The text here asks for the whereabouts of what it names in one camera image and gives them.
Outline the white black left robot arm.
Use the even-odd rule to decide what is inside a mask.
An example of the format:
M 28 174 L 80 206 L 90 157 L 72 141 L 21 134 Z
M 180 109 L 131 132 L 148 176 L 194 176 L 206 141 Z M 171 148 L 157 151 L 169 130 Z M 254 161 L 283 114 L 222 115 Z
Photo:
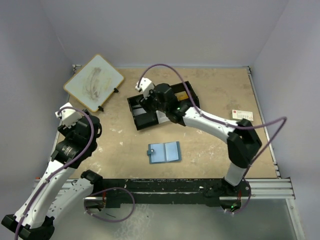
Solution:
M 57 143 L 44 175 L 32 194 L 14 214 L 4 216 L 1 224 L 23 240 L 48 240 L 55 225 L 67 213 L 71 203 L 91 194 L 102 176 L 89 170 L 74 186 L 58 195 L 65 182 L 97 149 L 102 125 L 96 116 L 83 116 L 70 127 L 61 125 L 58 131 L 64 140 Z

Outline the blue leather card holder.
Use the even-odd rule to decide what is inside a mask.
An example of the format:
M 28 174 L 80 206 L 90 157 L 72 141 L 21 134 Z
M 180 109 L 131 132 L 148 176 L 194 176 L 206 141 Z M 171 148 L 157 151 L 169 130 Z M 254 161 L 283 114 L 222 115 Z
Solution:
M 150 164 L 173 163 L 182 160 L 179 141 L 149 144 L 146 154 Z

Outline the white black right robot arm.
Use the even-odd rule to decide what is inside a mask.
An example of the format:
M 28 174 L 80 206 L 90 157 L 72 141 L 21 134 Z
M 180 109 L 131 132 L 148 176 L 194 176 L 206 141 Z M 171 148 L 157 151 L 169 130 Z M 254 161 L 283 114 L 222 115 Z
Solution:
M 201 130 L 226 143 L 230 166 L 224 181 L 233 187 L 239 185 L 262 146 L 249 120 L 228 120 L 202 111 L 192 106 L 192 101 L 178 100 L 167 83 L 154 85 L 146 78 L 135 89 L 142 93 L 139 104 L 146 112 L 162 112 L 175 124 Z

